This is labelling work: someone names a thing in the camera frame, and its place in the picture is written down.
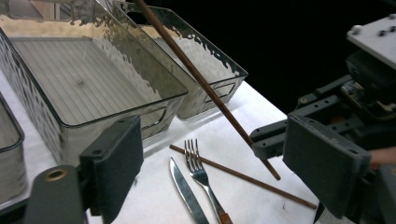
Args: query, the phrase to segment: white tablecloth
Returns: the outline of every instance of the white tablecloth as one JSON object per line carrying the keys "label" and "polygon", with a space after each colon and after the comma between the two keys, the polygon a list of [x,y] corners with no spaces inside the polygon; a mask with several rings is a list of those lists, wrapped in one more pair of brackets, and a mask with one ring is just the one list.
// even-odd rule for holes
{"label": "white tablecloth", "polygon": [[[20,198],[0,204],[0,209],[2,209],[28,197],[35,176],[55,166],[56,163],[1,70],[0,92],[5,96],[23,128],[24,156],[29,179],[27,192]],[[238,89],[227,107],[248,134],[256,128],[286,117],[246,82]],[[184,140],[195,138],[198,139],[202,157],[318,204],[318,198],[283,163],[282,157],[269,160],[281,176],[280,180],[275,180],[262,162],[254,156],[253,151],[233,125],[217,108],[214,108],[188,120],[175,118],[167,131],[143,141],[145,160],[114,223],[194,223],[170,175],[171,157],[174,158],[189,182],[209,222],[217,223],[204,189],[189,176],[184,156],[169,148],[170,145],[183,147]],[[260,188],[210,165],[205,165],[205,168],[211,187],[234,224],[312,224],[314,222],[315,209]],[[90,224],[102,223],[100,217],[91,217],[89,211],[87,211],[87,216]]]}

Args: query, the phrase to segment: fork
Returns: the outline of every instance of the fork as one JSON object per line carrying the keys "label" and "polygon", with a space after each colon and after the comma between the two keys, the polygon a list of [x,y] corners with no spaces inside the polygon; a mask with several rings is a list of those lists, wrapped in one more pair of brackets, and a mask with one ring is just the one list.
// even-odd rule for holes
{"label": "fork", "polygon": [[216,212],[218,222],[220,224],[233,224],[230,216],[224,211],[212,188],[209,185],[209,178],[207,176],[206,170],[202,165],[201,158],[198,152],[198,140],[195,139],[195,146],[193,145],[192,139],[184,141],[185,156],[187,167],[190,171],[190,176],[200,184],[206,191],[210,202],[212,203],[213,209]]}

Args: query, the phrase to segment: knife blade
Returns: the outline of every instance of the knife blade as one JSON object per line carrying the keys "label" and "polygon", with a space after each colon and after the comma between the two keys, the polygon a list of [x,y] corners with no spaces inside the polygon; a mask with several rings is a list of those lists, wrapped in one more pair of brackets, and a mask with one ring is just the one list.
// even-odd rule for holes
{"label": "knife blade", "polygon": [[201,205],[195,198],[194,193],[190,189],[189,184],[187,183],[186,179],[184,178],[183,174],[178,169],[176,162],[171,157],[169,162],[171,174],[173,180],[176,184],[178,192],[180,193],[181,197],[183,198],[184,203],[189,208],[189,211],[194,218],[197,224],[209,224],[204,214],[204,211],[201,208]]}

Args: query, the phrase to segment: wooden stick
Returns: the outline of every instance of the wooden stick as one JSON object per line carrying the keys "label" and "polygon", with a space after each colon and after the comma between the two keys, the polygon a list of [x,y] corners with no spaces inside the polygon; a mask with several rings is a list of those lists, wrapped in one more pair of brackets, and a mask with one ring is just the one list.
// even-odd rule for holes
{"label": "wooden stick", "polygon": [[[220,100],[220,98],[216,95],[213,89],[207,84],[205,78],[201,75],[198,69],[194,66],[194,64],[190,61],[184,51],[178,46],[175,40],[166,32],[163,28],[161,22],[157,19],[157,17],[152,13],[151,9],[146,5],[143,0],[134,0],[137,6],[142,11],[143,15],[148,19],[152,26],[157,30],[163,40],[168,44],[171,50],[176,54],[176,56],[183,62],[183,64],[189,69],[191,74],[194,76],[195,80],[200,84],[200,86],[204,89],[206,94],[212,99],[212,101],[216,104],[219,110],[224,114],[228,121],[233,125],[233,127],[238,131],[238,133],[242,136],[242,138],[246,141],[246,143],[251,147],[253,141],[250,136],[245,132],[242,126],[238,123],[236,118],[230,112],[230,110],[225,106],[225,104]],[[262,163],[267,167],[267,169],[271,172],[271,174],[277,179],[280,179],[279,174],[276,172],[274,167],[268,160],[262,160]]]}
{"label": "wooden stick", "polygon": [[[173,150],[177,151],[177,152],[182,153],[182,154],[185,153],[185,150],[182,149],[182,148],[180,148],[180,147],[176,147],[176,146],[174,146],[174,145],[170,145],[169,147],[172,148]],[[308,201],[306,201],[306,200],[304,200],[304,199],[298,198],[298,197],[296,197],[296,196],[294,196],[294,195],[292,195],[292,194],[289,194],[289,193],[287,193],[287,192],[285,192],[285,191],[283,191],[283,190],[281,190],[281,189],[277,189],[277,188],[272,187],[272,186],[270,186],[270,185],[268,185],[268,184],[265,184],[265,183],[261,182],[260,180],[254,179],[254,178],[252,178],[252,177],[250,177],[250,176],[247,176],[247,175],[243,175],[243,174],[241,174],[241,173],[238,173],[238,172],[236,172],[235,170],[232,170],[232,169],[227,168],[227,167],[225,167],[225,166],[223,166],[223,165],[220,165],[220,164],[218,164],[218,163],[215,163],[215,162],[213,162],[213,161],[210,161],[210,160],[208,160],[208,159],[205,159],[205,158],[202,157],[202,156],[200,156],[200,158],[201,158],[201,161],[204,162],[204,163],[207,163],[207,164],[209,164],[209,165],[211,165],[211,166],[213,166],[213,167],[216,167],[216,168],[218,168],[218,169],[220,169],[220,170],[222,170],[222,171],[225,171],[225,172],[227,172],[227,173],[229,173],[229,174],[231,174],[231,175],[235,175],[235,176],[237,176],[237,177],[239,177],[239,178],[242,178],[242,179],[244,179],[244,180],[246,180],[246,181],[248,181],[248,182],[250,182],[250,183],[252,183],[252,184],[255,184],[255,185],[259,186],[259,187],[262,187],[262,188],[264,188],[264,189],[268,189],[268,190],[270,190],[270,191],[272,191],[272,192],[274,192],[274,193],[277,193],[277,194],[279,194],[279,195],[282,195],[282,196],[284,196],[284,197],[286,197],[286,198],[288,198],[288,199],[290,199],[290,200],[292,200],[292,201],[295,201],[295,202],[297,202],[297,203],[300,203],[300,204],[305,205],[305,206],[307,206],[307,207],[309,207],[309,208],[312,208],[312,209],[317,209],[317,208],[318,208],[318,207],[317,207],[315,204],[313,204],[313,203],[310,203],[310,202],[308,202]]]}

